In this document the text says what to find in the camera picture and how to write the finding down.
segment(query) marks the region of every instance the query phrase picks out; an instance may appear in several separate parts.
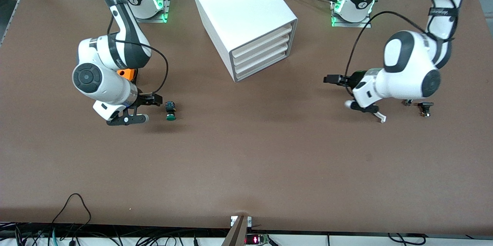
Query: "brown table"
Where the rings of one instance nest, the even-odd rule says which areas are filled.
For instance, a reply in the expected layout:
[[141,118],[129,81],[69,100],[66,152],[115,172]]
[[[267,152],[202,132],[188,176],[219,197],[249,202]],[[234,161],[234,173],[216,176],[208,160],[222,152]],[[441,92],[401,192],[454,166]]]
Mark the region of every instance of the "brown table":
[[[0,220],[50,222],[79,192],[93,223],[227,227],[248,213],[263,229],[493,235],[493,41],[478,0],[464,0],[453,56],[430,118],[379,102],[387,123],[344,108],[342,74],[356,28],[330,26],[319,0],[286,0],[299,22],[291,56],[233,83],[194,0],[168,23],[143,23],[169,59],[145,125],[108,127],[71,81],[79,41],[106,32],[103,0],[21,0],[0,48]],[[380,0],[425,25],[428,0]],[[384,43],[410,29],[381,16],[351,71],[382,65]],[[153,55],[139,87],[164,73]],[[83,222],[74,199],[60,222]]]

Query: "orange object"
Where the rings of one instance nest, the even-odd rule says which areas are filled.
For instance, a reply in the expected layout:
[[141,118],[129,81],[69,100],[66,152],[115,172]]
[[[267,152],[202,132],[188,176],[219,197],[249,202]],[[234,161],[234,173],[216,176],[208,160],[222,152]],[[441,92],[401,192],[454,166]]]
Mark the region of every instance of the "orange object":
[[136,69],[125,69],[125,70],[118,70],[116,71],[120,76],[128,79],[129,81],[133,81],[135,77],[137,76],[137,70]]

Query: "metal post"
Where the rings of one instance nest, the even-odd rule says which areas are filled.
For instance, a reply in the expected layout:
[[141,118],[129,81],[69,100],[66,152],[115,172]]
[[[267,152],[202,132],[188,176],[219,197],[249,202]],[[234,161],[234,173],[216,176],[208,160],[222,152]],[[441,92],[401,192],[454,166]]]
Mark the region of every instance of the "metal post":
[[247,228],[248,216],[238,216],[221,246],[244,246]]

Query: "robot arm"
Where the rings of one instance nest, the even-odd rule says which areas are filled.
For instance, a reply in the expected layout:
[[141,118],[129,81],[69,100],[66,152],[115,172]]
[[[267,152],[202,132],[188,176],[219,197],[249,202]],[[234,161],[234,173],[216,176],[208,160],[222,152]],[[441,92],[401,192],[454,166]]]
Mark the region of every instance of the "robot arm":
[[374,103],[386,97],[430,97],[440,85],[438,69],[451,55],[448,39],[453,35],[461,0],[452,1],[433,0],[426,29],[429,35],[403,30],[390,37],[384,50],[384,68],[358,71],[351,77],[328,75],[324,81],[351,87],[354,101],[345,105],[363,112],[377,113]]
[[[105,0],[105,2],[120,32],[81,41],[77,51],[79,64],[72,73],[72,80],[81,93],[96,100],[93,105],[95,111],[106,121],[111,121],[118,117],[119,112],[135,105],[139,96],[134,83],[120,77],[116,71],[142,68],[151,56],[150,49],[145,47],[149,42],[137,24],[134,14],[138,14],[139,18],[149,18],[159,9],[154,4],[154,0]],[[138,44],[117,42],[117,40]]]

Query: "white box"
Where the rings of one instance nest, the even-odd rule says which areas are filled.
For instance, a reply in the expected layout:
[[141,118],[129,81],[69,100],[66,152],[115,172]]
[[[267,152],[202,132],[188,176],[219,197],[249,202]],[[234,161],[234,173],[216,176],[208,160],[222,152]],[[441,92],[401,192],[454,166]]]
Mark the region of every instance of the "white box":
[[237,82],[286,58],[298,18],[284,0],[195,0],[202,23]]

